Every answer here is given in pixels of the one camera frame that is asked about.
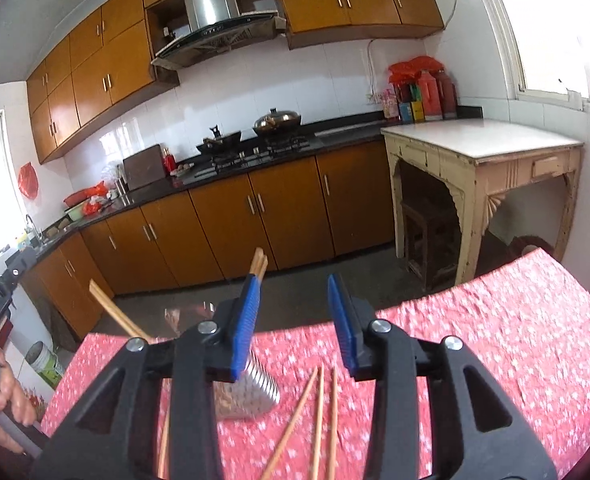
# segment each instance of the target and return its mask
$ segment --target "old wooden table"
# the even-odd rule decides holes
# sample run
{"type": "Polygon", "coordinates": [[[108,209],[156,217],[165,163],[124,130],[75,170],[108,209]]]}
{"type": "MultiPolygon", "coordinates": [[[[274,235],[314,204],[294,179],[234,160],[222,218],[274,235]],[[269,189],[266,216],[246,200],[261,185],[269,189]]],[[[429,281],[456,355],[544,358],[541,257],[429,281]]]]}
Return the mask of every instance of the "old wooden table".
{"type": "Polygon", "coordinates": [[[566,200],[554,256],[562,259],[578,195],[582,142],[485,119],[391,126],[382,128],[382,134],[389,156],[397,257],[404,256],[399,172],[404,160],[441,180],[453,197],[462,230],[456,284],[473,279],[482,235],[506,193],[560,175],[566,200]]]}

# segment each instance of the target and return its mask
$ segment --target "wooden stool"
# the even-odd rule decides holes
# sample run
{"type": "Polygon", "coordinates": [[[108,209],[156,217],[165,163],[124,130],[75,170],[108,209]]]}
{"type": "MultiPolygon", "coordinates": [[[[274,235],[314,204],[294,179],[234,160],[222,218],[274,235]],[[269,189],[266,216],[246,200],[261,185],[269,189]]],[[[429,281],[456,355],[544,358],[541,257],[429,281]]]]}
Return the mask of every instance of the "wooden stool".
{"type": "Polygon", "coordinates": [[[408,270],[424,290],[454,276],[460,247],[460,225],[452,204],[427,198],[402,201],[404,253],[408,270]]]}

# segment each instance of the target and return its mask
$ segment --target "range hood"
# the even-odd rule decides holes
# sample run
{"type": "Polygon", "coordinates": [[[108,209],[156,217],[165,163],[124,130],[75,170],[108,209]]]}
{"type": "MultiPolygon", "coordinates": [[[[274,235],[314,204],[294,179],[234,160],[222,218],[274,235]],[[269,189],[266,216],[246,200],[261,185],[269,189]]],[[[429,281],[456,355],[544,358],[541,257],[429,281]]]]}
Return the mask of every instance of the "range hood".
{"type": "Polygon", "coordinates": [[[259,41],[286,30],[277,10],[240,14],[236,0],[184,0],[188,25],[155,54],[151,64],[179,70],[210,57],[259,41]]]}

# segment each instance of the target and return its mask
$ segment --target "pink tablecloth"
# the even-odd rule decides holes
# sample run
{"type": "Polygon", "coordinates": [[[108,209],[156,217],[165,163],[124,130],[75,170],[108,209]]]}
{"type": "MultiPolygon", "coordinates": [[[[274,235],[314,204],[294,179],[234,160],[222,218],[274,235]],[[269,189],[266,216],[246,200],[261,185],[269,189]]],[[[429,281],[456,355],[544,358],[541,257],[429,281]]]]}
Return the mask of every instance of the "pink tablecloth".
{"type": "MultiPolygon", "coordinates": [[[[439,341],[456,334],[466,341],[522,410],[556,465],[560,478],[590,445],[590,295],[543,251],[450,290],[386,309],[382,317],[414,337],[439,341]]],[[[70,406],[125,338],[86,337],[42,422],[51,435],[70,406]]],[[[339,449],[337,477],[361,479],[369,440],[373,383],[354,383],[345,373],[331,324],[255,335],[253,348],[278,381],[280,404],[256,420],[219,423],[226,477],[259,477],[311,370],[338,366],[339,449]]],[[[330,390],[329,374],[326,388],[330,390]]],[[[430,473],[430,426],[425,388],[420,389],[421,471],[430,473]]],[[[312,394],[274,478],[308,476],[315,397],[312,394]]],[[[329,401],[326,396],[325,422],[329,401]]],[[[163,396],[165,412],[168,395],[163,396]]],[[[325,478],[328,425],[323,432],[320,478],[325,478]]]]}

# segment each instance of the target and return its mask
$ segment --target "tiled backsplash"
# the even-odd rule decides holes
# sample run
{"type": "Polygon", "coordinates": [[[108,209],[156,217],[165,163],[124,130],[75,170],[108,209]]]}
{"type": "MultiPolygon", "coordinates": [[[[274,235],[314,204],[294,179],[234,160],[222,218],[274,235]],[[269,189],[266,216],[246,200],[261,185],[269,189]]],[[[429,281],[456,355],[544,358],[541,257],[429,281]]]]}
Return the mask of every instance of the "tiled backsplash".
{"type": "MultiPolygon", "coordinates": [[[[303,123],[381,109],[371,104],[368,40],[289,50],[286,38],[247,46],[183,69],[181,85],[130,110],[64,156],[73,189],[94,186],[113,161],[152,144],[177,160],[198,153],[210,126],[246,130],[270,108],[295,110],[303,123]]],[[[370,46],[375,91],[388,67],[425,54],[421,40],[376,40],[370,46]]]]}

